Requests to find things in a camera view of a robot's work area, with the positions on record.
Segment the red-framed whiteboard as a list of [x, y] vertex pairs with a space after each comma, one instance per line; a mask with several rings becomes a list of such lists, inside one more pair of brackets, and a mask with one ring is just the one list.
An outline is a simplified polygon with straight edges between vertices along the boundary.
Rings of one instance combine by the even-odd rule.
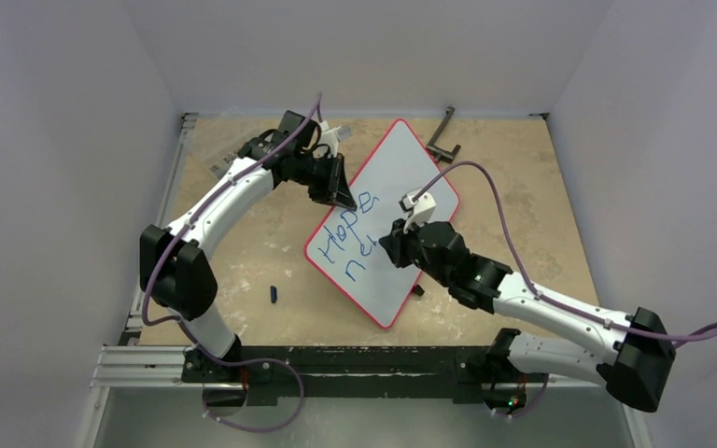
[[354, 211], [332, 207], [309, 237], [307, 260], [379, 327], [388, 329], [421, 275], [379, 245], [403, 217], [402, 197], [440, 172], [410, 124], [395, 120], [349, 183]]

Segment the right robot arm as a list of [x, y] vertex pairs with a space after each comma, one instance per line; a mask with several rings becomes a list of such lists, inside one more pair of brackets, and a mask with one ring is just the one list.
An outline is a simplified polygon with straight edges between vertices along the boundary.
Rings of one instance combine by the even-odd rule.
[[445, 221], [406, 230], [398, 219], [379, 245], [395, 267], [415, 266], [461, 305], [555, 334], [539, 340], [519, 333], [490, 350], [486, 366], [494, 377], [555, 373], [602, 385], [630, 408], [658, 409], [676, 349], [657, 313], [640, 307], [626, 314], [537, 287], [510, 266], [471, 252]]

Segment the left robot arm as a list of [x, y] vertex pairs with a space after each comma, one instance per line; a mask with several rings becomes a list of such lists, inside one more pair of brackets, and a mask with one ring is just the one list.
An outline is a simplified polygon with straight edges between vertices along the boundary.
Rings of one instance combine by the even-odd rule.
[[206, 355], [205, 370], [228, 382], [241, 369], [239, 336], [218, 311], [218, 281], [210, 264], [222, 239], [251, 207], [285, 182], [306, 187], [313, 203], [358, 208], [338, 146], [347, 131], [313, 110], [286, 112], [279, 124], [245, 141], [230, 167], [202, 199], [165, 226], [149, 225], [139, 238], [142, 304], [168, 312]]

